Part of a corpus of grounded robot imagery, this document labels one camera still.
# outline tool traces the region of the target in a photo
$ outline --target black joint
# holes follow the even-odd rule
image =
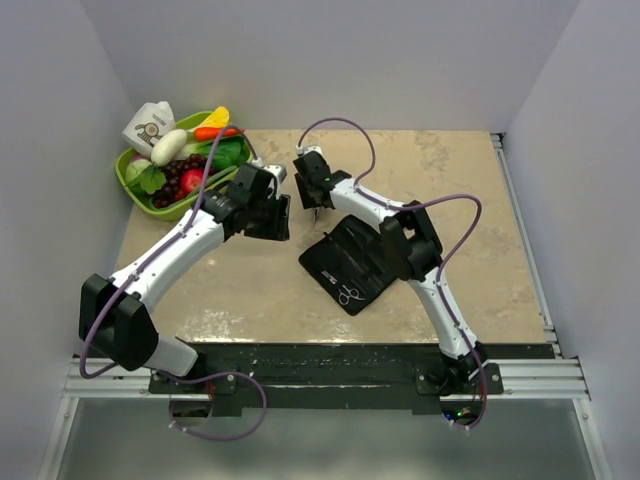
[[[327,161],[318,152],[308,152],[293,161],[298,173],[295,174],[296,186],[302,201],[302,208],[334,208],[331,191],[342,180],[351,178],[347,172],[331,172]]]
[[[224,194],[205,192],[201,209],[221,223],[224,239],[244,231],[266,240],[289,239],[289,196],[275,198],[277,178],[263,168],[244,163]]]
[[[191,367],[191,370],[187,374],[186,378],[189,380],[193,380],[196,378],[206,377],[210,373],[211,372],[209,371],[209,366],[207,365],[207,356],[202,352],[198,352],[198,357],[196,358],[196,361],[193,364],[193,367]]]
[[[425,209],[398,212],[379,228],[387,262],[401,280],[423,281],[442,263],[442,243]]]
[[[489,356],[480,342],[476,342],[474,348],[480,362],[484,364]],[[466,389],[471,384],[477,384],[480,381],[480,372],[478,362],[474,355],[469,352],[466,355],[460,355],[457,359],[442,354],[447,373],[447,381],[457,391]]]
[[[92,275],[80,293],[79,336],[87,338],[96,317],[116,292],[113,283]],[[158,346],[158,332],[136,295],[122,293],[100,324],[91,346],[126,370],[142,367]]]

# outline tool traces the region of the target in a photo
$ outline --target red tomato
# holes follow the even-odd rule
[[[189,194],[192,190],[198,188],[201,183],[202,170],[194,168],[182,175],[182,178],[180,179],[180,188],[185,192],[185,194]]]
[[[179,202],[180,200],[182,200],[186,196],[187,196],[187,192],[185,192],[182,189],[178,190],[178,192],[176,193],[175,197],[173,197],[173,203]]]

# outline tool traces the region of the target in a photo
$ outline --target metal frame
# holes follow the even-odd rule
[[[520,233],[524,248],[529,273],[536,294],[536,301],[541,312],[541,321],[544,325],[544,334],[547,343],[553,345],[556,359],[551,360],[492,360],[499,364],[502,373],[504,393],[490,395],[491,400],[546,400],[546,399],[573,399],[576,416],[585,446],[591,461],[594,475],[598,480],[612,478],[611,470],[604,454],[604,448],[600,440],[597,428],[593,422],[590,407],[590,397],[582,368],[578,359],[564,359],[558,344],[553,322],[545,300],[540,277],[533,258],[531,245],[520,214],[520,207],[509,175],[507,161],[502,141],[499,135],[492,134],[491,140],[496,152],[496,158],[500,166],[505,188],[513,207],[513,215]],[[104,359],[91,359],[90,370],[99,368],[108,363]],[[45,453],[38,480],[56,479],[64,455],[73,420],[82,398],[104,399],[207,399],[206,395],[157,395],[150,394],[149,371],[140,369],[128,372],[116,367],[98,379],[85,380],[78,372],[78,361],[71,363],[67,382],[63,392],[62,402],[54,423],[49,446]],[[443,398],[444,401],[459,401],[467,399],[464,395],[451,395]]]

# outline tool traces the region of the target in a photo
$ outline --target scissors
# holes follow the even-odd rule
[[[348,305],[349,300],[352,298],[354,300],[364,300],[364,298],[360,296],[357,288],[347,288],[345,285],[342,285],[338,290],[338,303],[340,303],[340,305]]]

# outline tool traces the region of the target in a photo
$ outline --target white wall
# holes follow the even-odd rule
[[[0,476],[35,478],[129,202],[113,163],[133,114],[76,0],[0,6]]]
[[[582,0],[506,136],[563,350],[618,479],[640,471],[640,3]]]
[[[81,0],[134,105],[501,132],[578,0]]]

